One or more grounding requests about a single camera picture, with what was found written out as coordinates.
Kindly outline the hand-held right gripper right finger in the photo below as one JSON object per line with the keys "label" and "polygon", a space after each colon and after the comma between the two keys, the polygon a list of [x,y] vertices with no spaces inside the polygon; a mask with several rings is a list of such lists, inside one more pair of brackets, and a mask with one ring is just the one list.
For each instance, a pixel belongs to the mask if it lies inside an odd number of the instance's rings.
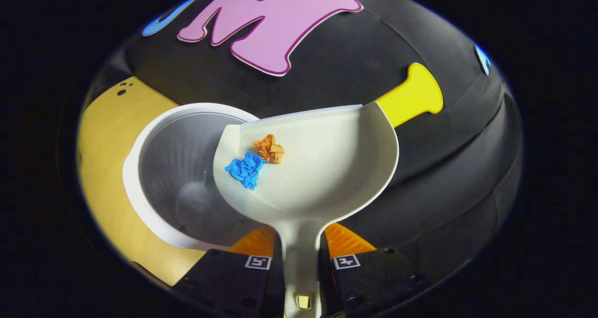
{"label": "hand-held right gripper right finger", "polygon": [[323,316],[380,317],[428,287],[427,278],[397,248],[376,248],[338,223],[323,234]]}

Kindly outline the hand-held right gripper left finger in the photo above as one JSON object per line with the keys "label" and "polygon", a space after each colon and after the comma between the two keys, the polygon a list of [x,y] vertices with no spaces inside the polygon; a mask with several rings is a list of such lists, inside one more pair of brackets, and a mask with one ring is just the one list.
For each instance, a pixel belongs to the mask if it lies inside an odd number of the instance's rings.
{"label": "hand-held right gripper left finger", "polygon": [[277,234],[262,225],[229,250],[212,248],[174,286],[218,317],[281,317],[284,278]]}

